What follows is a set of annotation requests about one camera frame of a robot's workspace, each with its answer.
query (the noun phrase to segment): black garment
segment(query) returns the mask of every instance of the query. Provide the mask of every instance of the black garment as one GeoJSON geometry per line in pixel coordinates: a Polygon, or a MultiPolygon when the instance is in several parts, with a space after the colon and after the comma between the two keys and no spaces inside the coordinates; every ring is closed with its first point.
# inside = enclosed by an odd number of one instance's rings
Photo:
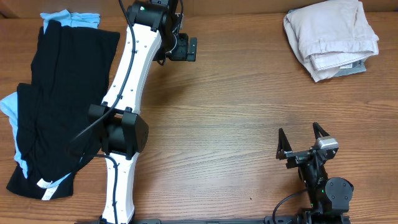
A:
{"type": "Polygon", "coordinates": [[[45,189],[36,185],[40,179],[55,182],[72,172],[52,198],[73,194],[75,172],[91,160],[87,155],[99,151],[100,143],[91,132],[68,143],[90,125],[88,108],[101,104],[108,90],[119,37],[117,32],[61,27],[57,21],[49,22],[45,34],[40,29],[31,65],[32,84],[17,87],[17,143],[28,165],[28,179],[17,166],[8,190],[41,198],[45,189]]]}

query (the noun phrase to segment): white towel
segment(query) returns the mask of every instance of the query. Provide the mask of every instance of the white towel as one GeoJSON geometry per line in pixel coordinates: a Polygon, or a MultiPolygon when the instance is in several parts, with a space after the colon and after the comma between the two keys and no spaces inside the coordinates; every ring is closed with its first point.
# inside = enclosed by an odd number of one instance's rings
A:
{"type": "Polygon", "coordinates": [[[379,53],[379,37],[358,0],[330,0],[297,9],[285,16],[284,27],[294,54],[315,82],[335,76],[342,65],[379,53]]]}

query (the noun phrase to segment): blue cloth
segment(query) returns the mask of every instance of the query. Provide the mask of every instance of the blue cloth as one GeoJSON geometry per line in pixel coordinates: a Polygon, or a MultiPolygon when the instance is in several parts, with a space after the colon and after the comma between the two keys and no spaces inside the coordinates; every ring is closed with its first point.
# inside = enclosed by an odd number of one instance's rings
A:
{"type": "MultiPolygon", "coordinates": [[[[44,20],[44,31],[49,24],[49,20],[55,20],[61,22],[61,26],[70,26],[70,27],[90,27],[97,29],[98,24],[100,24],[100,15],[92,14],[92,13],[69,13],[66,9],[60,12],[56,12],[53,14],[48,13],[40,13],[40,16],[44,20]]],[[[15,156],[14,160],[19,164],[22,168],[22,172],[24,177],[28,178],[28,166],[26,161],[22,159],[22,154],[17,145],[17,132],[18,132],[18,94],[15,92],[0,101],[0,110],[9,117],[10,125],[12,127],[12,134],[14,135],[15,142],[15,156]]],[[[67,174],[61,179],[51,183],[47,188],[58,186],[63,180],[65,180],[68,176],[67,174]]]]}
{"type": "Polygon", "coordinates": [[[70,27],[90,27],[98,28],[100,24],[100,15],[97,13],[69,13],[66,9],[53,14],[40,13],[40,17],[44,20],[44,32],[50,20],[61,22],[61,26],[70,27]]]}

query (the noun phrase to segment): white tag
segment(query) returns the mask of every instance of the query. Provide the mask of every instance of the white tag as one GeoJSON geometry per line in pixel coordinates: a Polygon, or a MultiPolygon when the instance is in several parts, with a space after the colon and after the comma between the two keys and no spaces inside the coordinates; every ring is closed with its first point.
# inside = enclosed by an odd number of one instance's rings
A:
{"type": "Polygon", "coordinates": [[[41,178],[38,181],[37,186],[39,186],[39,187],[41,187],[43,189],[46,189],[47,187],[49,187],[50,184],[52,184],[52,181],[51,182],[46,182],[45,180],[43,180],[43,178],[41,178]]]}
{"type": "Polygon", "coordinates": [[[45,193],[44,193],[44,195],[42,197],[42,200],[50,200],[52,195],[57,190],[57,188],[58,188],[58,186],[52,187],[52,188],[49,188],[49,189],[45,190],[45,193]]]}
{"type": "Polygon", "coordinates": [[[340,68],[353,68],[353,64],[349,63],[347,65],[342,65],[342,66],[340,66],[340,68]]]}

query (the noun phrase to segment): wooden table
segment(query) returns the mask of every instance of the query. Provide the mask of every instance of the wooden table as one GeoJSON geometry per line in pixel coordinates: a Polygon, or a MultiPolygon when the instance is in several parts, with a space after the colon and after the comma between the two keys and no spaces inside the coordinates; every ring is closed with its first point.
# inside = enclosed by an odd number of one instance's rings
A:
{"type": "MultiPolygon", "coordinates": [[[[367,72],[314,83],[282,28],[283,14],[187,18],[198,37],[197,61],[153,64],[142,99],[149,141],[137,163],[137,218],[262,218],[303,189],[296,169],[275,159],[277,130],[295,151],[314,142],[318,121],[340,143],[326,164],[330,177],[355,186],[353,223],[398,223],[398,14],[367,13],[380,54],[367,72]]],[[[0,21],[0,98],[30,82],[40,19],[0,21]]],[[[105,18],[121,33],[110,73],[116,73],[126,22],[105,18]]],[[[94,159],[75,179],[72,197],[44,202],[13,195],[15,169],[8,118],[0,114],[0,223],[73,223],[104,208],[106,167],[94,159]]],[[[307,196],[278,214],[308,207],[307,196]]]]}

